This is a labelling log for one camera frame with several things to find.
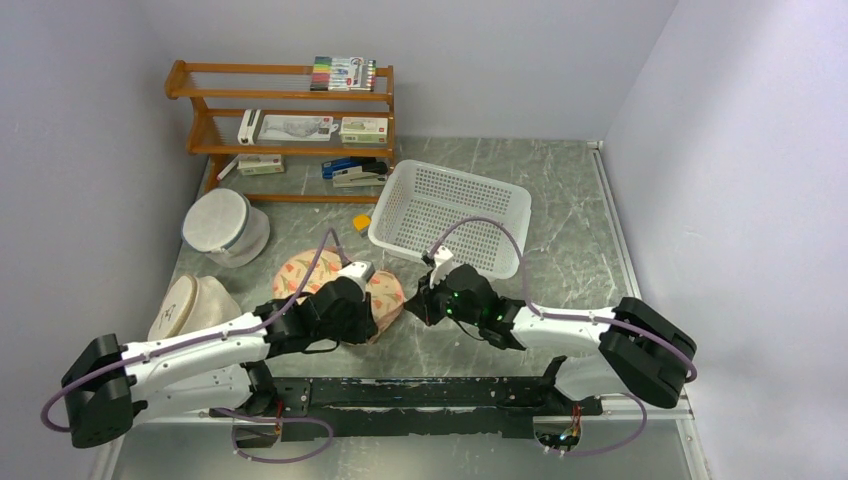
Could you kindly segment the floral pink mesh laundry bag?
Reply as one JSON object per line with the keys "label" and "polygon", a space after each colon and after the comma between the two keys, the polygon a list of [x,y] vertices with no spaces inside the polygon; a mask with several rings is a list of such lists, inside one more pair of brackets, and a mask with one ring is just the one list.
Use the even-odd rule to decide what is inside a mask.
{"label": "floral pink mesh laundry bag", "polygon": [[[315,252],[315,249],[303,251],[282,264],[272,278],[273,299],[286,299],[295,292],[306,277]],[[335,280],[341,269],[342,262],[337,248],[325,248],[303,291],[316,293],[325,283]],[[377,327],[376,333],[367,340],[368,344],[373,344],[401,314],[406,298],[400,281],[386,270],[377,270],[369,280],[366,290],[371,296],[371,311]]]}

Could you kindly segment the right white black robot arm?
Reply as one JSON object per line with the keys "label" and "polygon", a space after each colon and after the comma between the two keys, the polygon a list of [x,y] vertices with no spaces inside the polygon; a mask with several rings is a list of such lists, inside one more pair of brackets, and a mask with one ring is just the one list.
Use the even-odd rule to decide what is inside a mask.
{"label": "right white black robot arm", "polygon": [[674,408],[697,351],[688,334],[639,298],[595,310],[542,308],[496,293],[469,265],[438,281],[424,275],[404,308],[428,326],[450,319],[474,327],[500,350],[557,351],[552,379],[539,389],[542,406],[553,414],[589,397],[624,393]]}

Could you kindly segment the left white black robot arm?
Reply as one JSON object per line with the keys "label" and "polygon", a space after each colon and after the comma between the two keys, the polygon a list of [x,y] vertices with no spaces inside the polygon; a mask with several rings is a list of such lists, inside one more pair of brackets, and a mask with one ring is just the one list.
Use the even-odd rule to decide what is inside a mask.
{"label": "left white black robot arm", "polygon": [[277,388],[266,360],[306,353],[323,340],[362,344],[375,335],[366,286],[340,276],[314,294],[269,301],[190,334],[127,344],[113,334],[93,339],[61,380],[73,446],[99,446],[136,424],[190,410],[268,413]]}

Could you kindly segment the white cylindrical mesh laundry bag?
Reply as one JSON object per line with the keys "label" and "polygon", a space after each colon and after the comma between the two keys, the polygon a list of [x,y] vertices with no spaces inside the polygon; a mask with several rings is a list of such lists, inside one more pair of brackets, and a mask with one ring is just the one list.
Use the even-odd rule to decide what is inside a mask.
{"label": "white cylindrical mesh laundry bag", "polygon": [[181,235],[192,249],[216,264],[238,268],[254,260],[267,245],[270,221],[243,194],[216,188],[190,207]]}

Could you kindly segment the small yellow block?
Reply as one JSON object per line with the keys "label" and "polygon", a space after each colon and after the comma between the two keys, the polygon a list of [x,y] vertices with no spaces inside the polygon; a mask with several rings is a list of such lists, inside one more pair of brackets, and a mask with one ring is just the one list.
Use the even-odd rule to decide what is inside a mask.
{"label": "small yellow block", "polygon": [[356,232],[366,235],[372,221],[368,215],[360,214],[352,219],[352,226]]}

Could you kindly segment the white perforated plastic basket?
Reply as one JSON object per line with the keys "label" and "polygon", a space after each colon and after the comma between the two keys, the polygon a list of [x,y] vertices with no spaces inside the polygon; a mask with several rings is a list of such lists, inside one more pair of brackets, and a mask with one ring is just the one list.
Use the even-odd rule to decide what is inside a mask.
{"label": "white perforated plastic basket", "polygon": [[[525,246],[532,198],[523,187],[417,160],[403,160],[389,175],[371,216],[369,240],[387,253],[417,262],[444,232],[443,246],[462,263],[493,280],[513,277],[515,250]],[[497,222],[508,231],[479,218]]]}

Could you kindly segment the grey black stapler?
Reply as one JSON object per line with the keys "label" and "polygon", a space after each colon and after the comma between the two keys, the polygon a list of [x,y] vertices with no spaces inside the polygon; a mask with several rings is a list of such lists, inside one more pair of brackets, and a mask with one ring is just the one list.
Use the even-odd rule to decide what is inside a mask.
{"label": "grey black stapler", "polygon": [[389,168],[383,163],[349,167],[333,172],[334,188],[371,187],[384,185],[388,179]]}

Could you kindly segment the blue stapler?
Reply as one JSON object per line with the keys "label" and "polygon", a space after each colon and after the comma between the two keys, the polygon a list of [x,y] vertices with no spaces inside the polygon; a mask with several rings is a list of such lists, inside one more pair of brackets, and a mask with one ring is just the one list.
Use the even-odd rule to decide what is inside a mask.
{"label": "blue stapler", "polygon": [[376,175],[387,174],[389,171],[388,165],[376,157],[351,156],[324,162],[321,165],[321,176],[324,180],[331,180],[337,172],[348,169],[359,169]]}

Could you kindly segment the white box under shelf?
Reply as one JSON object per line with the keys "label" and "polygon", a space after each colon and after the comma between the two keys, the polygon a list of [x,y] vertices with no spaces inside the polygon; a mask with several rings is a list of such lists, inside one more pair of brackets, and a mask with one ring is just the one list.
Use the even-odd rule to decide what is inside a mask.
{"label": "white box under shelf", "polygon": [[279,154],[239,154],[234,160],[236,169],[244,176],[284,173],[285,161]]}

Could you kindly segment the white red marker pen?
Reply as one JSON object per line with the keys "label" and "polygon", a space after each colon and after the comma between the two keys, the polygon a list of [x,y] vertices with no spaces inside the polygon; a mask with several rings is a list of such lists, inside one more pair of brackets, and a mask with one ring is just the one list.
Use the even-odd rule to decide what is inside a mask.
{"label": "white red marker pen", "polygon": [[222,181],[224,178],[226,178],[226,177],[230,174],[230,172],[231,172],[233,169],[235,169],[235,168],[236,168],[237,164],[238,164],[238,161],[237,161],[236,159],[233,159],[232,161],[230,161],[230,162],[229,162],[229,163],[228,163],[228,164],[227,164],[227,165],[226,165],[226,166],[225,166],[225,167],[224,167],[224,168],[223,168],[223,169],[222,169],[222,170],[221,170],[221,171],[217,174],[216,179],[217,179],[218,181]]}

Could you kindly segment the green white small box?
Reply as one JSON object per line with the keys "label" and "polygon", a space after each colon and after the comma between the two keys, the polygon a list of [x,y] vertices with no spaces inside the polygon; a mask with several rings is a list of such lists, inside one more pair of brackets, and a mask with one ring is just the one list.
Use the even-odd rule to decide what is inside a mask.
{"label": "green white small box", "polygon": [[389,122],[378,117],[343,117],[339,136],[345,144],[386,144]]}

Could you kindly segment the white flat packaged item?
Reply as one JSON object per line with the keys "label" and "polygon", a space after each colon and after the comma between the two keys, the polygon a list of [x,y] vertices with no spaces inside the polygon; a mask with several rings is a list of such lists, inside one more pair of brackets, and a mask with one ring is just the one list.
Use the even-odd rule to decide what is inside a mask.
{"label": "white flat packaged item", "polygon": [[258,140],[280,142],[329,141],[339,124],[332,116],[266,115]]}

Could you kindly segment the coloured marker pen set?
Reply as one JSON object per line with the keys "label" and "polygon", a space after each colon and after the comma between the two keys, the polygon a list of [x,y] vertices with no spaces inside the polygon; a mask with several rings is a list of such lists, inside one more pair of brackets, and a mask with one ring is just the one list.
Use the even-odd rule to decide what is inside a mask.
{"label": "coloured marker pen set", "polygon": [[364,57],[316,56],[312,66],[311,91],[373,91],[377,65]]}

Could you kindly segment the wooden three-tier shelf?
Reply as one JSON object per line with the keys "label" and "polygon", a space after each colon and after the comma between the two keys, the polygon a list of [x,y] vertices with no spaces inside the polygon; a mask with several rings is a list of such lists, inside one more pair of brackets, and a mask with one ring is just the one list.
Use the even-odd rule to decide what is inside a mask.
{"label": "wooden three-tier shelf", "polygon": [[396,160],[395,71],[365,67],[366,89],[317,88],[324,65],[198,63],[177,60],[164,84],[167,98],[193,111],[186,141],[209,159],[206,190],[221,185],[248,156],[357,160],[330,176],[326,193],[251,193],[253,202],[374,204],[376,188]]}

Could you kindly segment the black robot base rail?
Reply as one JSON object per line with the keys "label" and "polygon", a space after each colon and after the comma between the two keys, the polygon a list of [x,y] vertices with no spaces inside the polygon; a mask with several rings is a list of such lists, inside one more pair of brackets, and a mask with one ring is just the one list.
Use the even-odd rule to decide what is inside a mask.
{"label": "black robot base rail", "polygon": [[335,437],[499,434],[532,439],[541,417],[602,413],[598,398],[575,403],[541,376],[399,379],[276,377],[236,412],[285,423],[285,441]]}

